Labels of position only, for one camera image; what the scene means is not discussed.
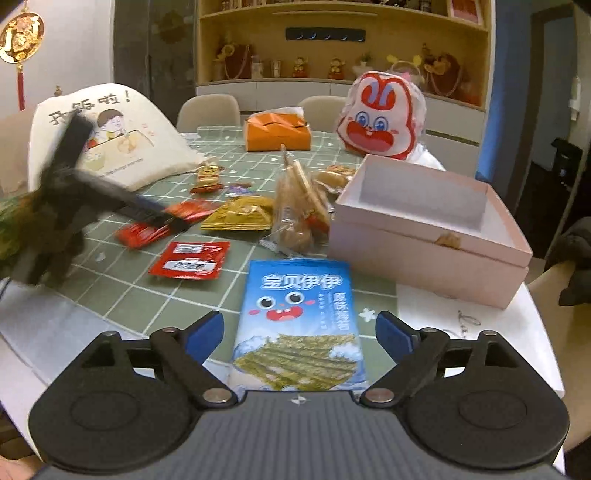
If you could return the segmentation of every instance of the red snack packet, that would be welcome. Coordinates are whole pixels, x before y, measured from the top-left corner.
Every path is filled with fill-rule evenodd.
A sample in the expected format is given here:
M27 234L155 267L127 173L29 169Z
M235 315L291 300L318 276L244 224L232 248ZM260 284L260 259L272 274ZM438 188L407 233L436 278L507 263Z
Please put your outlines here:
M218 205L207 200L185 200L169 206L166 211L190 223L197 223L215 212L217 207ZM168 226L155 228L145 223L126 225L116 233L117 240L127 248L142 248L168 235Z
M191 193L210 193L216 192L223 188L223 183L216 183L215 185L208 185L206 187L193 187Z
M229 248L230 242L171 242L150 273L183 280L213 280L218 277Z

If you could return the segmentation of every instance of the pink gift box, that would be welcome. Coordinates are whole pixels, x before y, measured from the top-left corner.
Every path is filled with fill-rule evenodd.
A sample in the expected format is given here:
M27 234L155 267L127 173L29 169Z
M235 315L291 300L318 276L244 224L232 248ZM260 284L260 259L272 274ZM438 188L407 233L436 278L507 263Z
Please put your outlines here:
M493 188L367 155L336 203L329 257L446 297L506 308L532 251Z

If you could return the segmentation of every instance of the open box lid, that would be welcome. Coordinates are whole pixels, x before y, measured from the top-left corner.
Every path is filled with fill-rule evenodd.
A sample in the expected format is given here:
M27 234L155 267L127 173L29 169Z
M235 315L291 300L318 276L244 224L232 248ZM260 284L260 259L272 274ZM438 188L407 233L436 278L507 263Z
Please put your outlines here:
M367 155L335 219L526 267L532 251L494 189L481 181Z

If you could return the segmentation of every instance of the yellow snack packet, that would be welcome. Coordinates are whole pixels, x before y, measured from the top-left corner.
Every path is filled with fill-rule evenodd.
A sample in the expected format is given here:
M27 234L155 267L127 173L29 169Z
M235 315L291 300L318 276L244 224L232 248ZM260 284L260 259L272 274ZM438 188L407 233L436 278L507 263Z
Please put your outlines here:
M201 227L204 230L269 230L273 224L273 199L244 196L228 200Z

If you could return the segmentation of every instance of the seaweed picture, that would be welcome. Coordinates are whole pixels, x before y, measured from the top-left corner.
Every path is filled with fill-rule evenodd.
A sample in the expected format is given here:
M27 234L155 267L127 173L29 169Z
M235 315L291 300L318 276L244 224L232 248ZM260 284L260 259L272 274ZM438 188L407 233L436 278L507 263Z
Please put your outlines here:
M252 337L234 351L234 366L273 390L329 390L350 379L362 359L355 335Z

